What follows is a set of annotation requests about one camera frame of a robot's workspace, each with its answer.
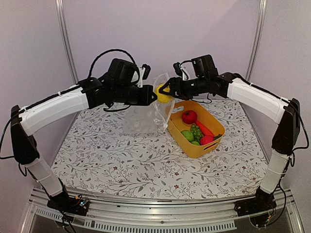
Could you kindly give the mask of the yellow toy lemon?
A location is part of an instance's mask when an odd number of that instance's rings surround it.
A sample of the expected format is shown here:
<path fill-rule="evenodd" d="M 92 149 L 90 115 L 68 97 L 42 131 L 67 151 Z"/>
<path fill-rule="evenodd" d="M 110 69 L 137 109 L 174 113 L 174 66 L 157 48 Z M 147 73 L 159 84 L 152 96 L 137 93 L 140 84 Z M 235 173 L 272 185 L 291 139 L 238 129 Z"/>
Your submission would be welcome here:
<path fill-rule="evenodd" d="M 172 100 L 172 96 L 169 95 L 165 95 L 165 94 L 161 94 L 159 92 L 160 88 L 163 86 L 164 84 L 160 84 L 156 87 L 155 89 L 155 94 L 157 95 L 157 101 L 160 103 L 168 103 Z"/>

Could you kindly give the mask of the clear zip top bag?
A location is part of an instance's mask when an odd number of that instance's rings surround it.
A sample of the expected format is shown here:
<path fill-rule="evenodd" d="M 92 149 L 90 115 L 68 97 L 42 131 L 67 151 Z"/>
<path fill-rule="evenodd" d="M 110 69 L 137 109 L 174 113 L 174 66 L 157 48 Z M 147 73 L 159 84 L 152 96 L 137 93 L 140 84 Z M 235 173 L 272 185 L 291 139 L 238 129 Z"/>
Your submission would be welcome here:
<path fill-rule="evenodd" d="M 154 82 L 154 92 L 159 84 L 165 84 L 168 79 L 168 73 L 159 75 Z M 168 127 L 174 105 L 175 99 L 172 98 L 168 103 L 154 101 L 149 106 L 130 107 L 125 114 L 123 132 L 128 134 L 164 132 Z"/>

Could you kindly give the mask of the green toy lime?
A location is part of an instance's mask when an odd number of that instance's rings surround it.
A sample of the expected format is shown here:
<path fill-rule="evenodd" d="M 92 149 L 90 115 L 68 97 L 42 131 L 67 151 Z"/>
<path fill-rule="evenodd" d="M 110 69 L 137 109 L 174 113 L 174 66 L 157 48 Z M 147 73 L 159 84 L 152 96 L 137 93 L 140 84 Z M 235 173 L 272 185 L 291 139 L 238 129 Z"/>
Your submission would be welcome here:
<path fill-rule="evenodd" d="M 189 142 L 194 141 L 194 135 L 191 131 L 183 130 L 181 133 Z"/>

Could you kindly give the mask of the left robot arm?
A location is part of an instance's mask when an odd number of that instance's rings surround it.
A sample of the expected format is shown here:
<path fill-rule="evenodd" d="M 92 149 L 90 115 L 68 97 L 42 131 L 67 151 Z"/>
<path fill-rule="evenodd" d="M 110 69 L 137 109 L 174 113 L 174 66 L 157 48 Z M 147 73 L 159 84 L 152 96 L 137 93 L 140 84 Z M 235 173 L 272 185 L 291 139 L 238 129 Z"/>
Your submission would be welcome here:
<path fill-rule="evenodd" d="M 150 70 L 147 64 L 138 67 L 134 62 L 115 58 L 100 78 L 88 76 L 34 104 L 12 107 L 11 118 L 5 126 L 10 128 L 12 157 L 42 186 L 49 198 L 48 207 L 63 215 L 86 216 L 89 201 L 82 196 L 69 196 L 63 182 L 40 157 L 34 133 L 68 115 L 103 104 L 108 111 L 114 103 L 123 103 L 126 107 L 150 105 L 157 96 L 152 85 L 142 83 Z"/>

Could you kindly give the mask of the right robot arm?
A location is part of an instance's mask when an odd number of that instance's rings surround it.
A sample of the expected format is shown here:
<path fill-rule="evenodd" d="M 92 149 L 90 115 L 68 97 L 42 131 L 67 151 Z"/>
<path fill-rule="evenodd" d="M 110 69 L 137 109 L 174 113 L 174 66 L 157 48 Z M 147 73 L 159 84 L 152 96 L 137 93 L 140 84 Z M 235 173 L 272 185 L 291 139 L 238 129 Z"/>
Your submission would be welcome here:
<path fill-rule="evenodd" d="M 238 216 L 250 216 L 257 228 L 274 223 L 268 210 L 276 211 L 274 192 L 280 188 L 288 167 L 294 166 L 295 146 L 301 129 L 305 129 L 300 116 L 300 103 L 293 98 L 288 100 L 245 80 L 238 73 L 219 74 L 211 55 L 190 60 L 195 79 L 188 79 L 181 63 L 175 63 L 177 77 L 169 78 L 159 89 L 160 94 L 180 100 L 190 100 L 200 94 L 218 95 L 238 101 L 266 115 L 277 124 L 272 139 L 272 154 L 263 180 L 255 196 L 235 202 Z"/>

